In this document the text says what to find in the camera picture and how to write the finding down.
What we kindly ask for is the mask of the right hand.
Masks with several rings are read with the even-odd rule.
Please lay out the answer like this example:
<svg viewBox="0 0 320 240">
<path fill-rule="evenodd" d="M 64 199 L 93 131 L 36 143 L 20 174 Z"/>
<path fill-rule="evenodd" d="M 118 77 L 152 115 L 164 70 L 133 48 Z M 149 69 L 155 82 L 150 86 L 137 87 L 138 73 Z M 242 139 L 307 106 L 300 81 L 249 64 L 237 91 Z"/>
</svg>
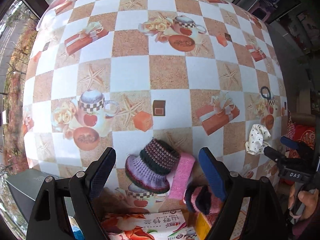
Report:
<svg viewBox="0 0 320 240">
<path fill-rule="evenodd" d="M 289 202 L 288 202 L 288 208 L 291 209 L 294 202 L 295 202 L 295 191 L 296 191 L 296 186 L 293 184 L 290 188 L 290 193 L 289 193 Z M 309 191 L 300 191 L 297 194 L 297 198 L 300 200 L 302 204 L 305 205 L 305 208 L 303 210 L 303 213 L 301 214 L 299 220 L 306 220 L 311 215 L 314 213 L 316 207 L 317 207 L 317 202 L 319 198 L 319 190 L 315 189 L 313 193 Z"/>
</svg>

